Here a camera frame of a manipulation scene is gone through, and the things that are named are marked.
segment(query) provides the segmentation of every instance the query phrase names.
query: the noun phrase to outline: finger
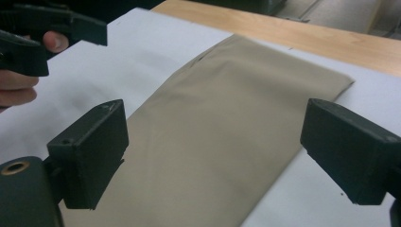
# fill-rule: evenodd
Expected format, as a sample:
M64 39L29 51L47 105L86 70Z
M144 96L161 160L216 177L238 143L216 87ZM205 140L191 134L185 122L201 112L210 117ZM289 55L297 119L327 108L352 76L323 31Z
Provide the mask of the finger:
M44 46L53 53L60 53L68 47L68 39L55 31L47 31L44 34Z
M20 90L0 91L0 106L16 106L33 101L36 98L36 92L33 88Z
M36 77L27 77L9 70L0 70L0 90L31 88L38 84Z

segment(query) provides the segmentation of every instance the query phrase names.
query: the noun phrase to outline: black device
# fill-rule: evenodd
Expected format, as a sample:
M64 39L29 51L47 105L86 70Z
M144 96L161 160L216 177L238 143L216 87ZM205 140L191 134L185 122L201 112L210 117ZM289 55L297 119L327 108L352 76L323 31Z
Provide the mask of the black device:
M107 45L105 23L75 13L67 6L1 3L0 68L26 76L47 76L47 59L53 55L46 52L41 42L48 30L58 31L72 41Z
M129 144L121 99L94 107L47 144L48 158L0 165L0 226L63 226L58 204L95 209Z
M395 197L392 226L401 226L401 138L333 102L308 101L301 144L352 203Z

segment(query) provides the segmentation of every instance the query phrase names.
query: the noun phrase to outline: black tool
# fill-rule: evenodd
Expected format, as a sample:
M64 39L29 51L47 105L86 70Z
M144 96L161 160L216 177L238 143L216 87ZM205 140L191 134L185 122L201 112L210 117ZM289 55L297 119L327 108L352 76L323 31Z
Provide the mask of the black tool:
M26 76L48 75L42 36L58 31L71 40L107 45L107 25L69 9L16 4L0 9L0 68ZM29 35L33 42L22 37Z
M341 105L309 99L301 143L351 202L379 205L392 194L392 226L400 226L400 137Z
M23 157L0 165L0 226L63 226L61 200L70 209L95 209L128 144L124 103L115 100L51 140L44 161Z

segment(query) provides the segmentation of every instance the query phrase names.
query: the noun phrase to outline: folded fabric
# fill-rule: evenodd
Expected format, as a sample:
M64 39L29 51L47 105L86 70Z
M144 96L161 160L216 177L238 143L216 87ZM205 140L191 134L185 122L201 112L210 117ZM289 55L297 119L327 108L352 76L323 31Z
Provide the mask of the folded fabric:
M300 150L306 103L345 75L232 36L174 73L128 120L97 209L67 226L239 226Z

